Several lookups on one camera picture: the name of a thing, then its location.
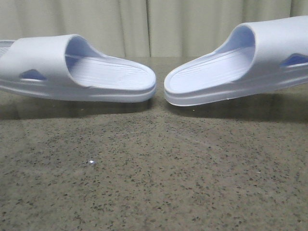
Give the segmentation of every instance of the slipper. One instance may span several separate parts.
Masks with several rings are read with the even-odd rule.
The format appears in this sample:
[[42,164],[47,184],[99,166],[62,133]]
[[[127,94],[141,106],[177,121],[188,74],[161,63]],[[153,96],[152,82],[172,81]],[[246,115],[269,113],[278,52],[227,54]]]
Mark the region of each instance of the slipper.
[[308,16],[299,16],[238,25],[218,49],[170,72],[165,97],[191,106],[307,82]]
[[141,102],[155,94],[154,72],[107,56],[79,35],[0,41],[0,89],[55,100]]

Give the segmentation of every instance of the beige curtain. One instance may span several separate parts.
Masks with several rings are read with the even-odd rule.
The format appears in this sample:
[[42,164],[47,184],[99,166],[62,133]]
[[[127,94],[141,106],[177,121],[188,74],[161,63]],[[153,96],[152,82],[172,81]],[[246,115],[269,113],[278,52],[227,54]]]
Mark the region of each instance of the beige curtain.
[[80,34],[118,57],[200,56],[241,22],[308,14],[308,0],[0,0],[0,39]]

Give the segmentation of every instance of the curtain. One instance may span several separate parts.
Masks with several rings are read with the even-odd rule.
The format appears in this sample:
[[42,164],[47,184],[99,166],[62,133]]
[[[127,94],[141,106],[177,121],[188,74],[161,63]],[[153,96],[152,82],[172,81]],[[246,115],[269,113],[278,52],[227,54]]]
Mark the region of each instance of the curtain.
[[308,0],[0,0],[0,39],[80,34],[112,56],[200,56],[239,23],[305,14]]

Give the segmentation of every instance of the terrazzo floor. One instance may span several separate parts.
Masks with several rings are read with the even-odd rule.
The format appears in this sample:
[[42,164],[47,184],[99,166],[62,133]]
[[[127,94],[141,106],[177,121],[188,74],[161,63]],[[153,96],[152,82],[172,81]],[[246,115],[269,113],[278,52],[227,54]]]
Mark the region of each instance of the terrazzo floor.
[[1,231],[308,230],[308,84],[194,107],[0,92]]

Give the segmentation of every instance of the floor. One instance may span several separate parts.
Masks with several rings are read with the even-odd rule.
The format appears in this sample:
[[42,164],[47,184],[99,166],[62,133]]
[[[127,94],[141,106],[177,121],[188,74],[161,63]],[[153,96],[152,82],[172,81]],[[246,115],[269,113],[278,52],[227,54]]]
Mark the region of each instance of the floor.
[[308,84],[181,108],[0,92],[0,230],[308,230]]

